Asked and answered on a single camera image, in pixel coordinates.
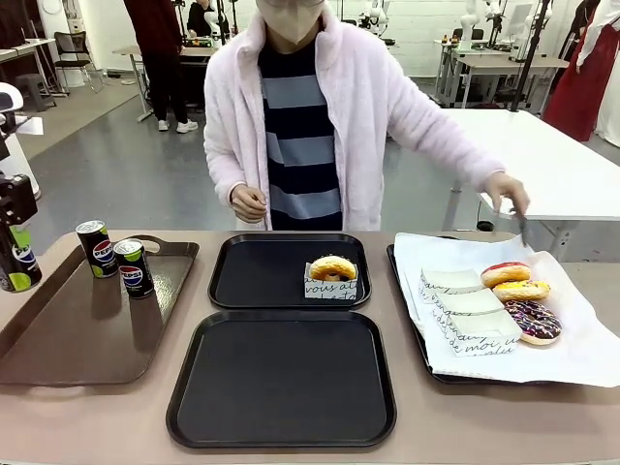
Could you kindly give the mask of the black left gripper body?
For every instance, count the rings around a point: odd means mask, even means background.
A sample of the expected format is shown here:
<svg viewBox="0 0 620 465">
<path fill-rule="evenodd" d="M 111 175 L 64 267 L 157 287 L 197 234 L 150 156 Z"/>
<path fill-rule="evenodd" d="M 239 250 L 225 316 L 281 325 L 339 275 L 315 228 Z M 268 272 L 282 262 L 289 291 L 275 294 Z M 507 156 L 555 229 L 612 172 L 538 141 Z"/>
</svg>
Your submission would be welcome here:
<svg viewBox="0 0 620 465">
<path fill-rule="evenodd" d="M 37 212 L 30 178 L 25 174 L 1 173 L 1 222 L 7 226 L 26 223 Z"/>
</svg>

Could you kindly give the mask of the person's right hand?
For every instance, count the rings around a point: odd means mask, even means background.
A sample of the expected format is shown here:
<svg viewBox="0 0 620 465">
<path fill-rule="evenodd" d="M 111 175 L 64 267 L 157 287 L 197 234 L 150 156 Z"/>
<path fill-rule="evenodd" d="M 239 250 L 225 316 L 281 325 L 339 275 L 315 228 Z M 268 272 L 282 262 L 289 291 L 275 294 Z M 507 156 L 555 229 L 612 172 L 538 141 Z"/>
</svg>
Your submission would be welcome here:
<svg viewBox="0 0 620 465">
<path fill-rule="evenodd" d="M 232 189 L 230 202 L 235 216 L 249 224 L 260 223 L 266 215 L 266 199 L 259 189 L 239 184 Z"/>
</svg>

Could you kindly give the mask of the person's left hand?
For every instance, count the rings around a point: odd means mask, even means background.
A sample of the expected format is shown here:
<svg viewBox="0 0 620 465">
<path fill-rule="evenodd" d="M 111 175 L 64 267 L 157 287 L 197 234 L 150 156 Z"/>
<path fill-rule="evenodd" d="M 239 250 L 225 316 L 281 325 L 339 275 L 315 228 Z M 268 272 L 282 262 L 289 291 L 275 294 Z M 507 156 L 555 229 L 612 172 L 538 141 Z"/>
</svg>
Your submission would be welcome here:
<svg viewBox="0 0 620 465">
<path fill-rule="evenodd" d="M 504 172 L 491 174 L 486 180 L 484 192 L 491 198 L 496 213 L 501 210 L 503 198 L 510 199 L 514 212 L 521 216 L 526 214 L 530 204 L 524 185 Z"/>
</svg>

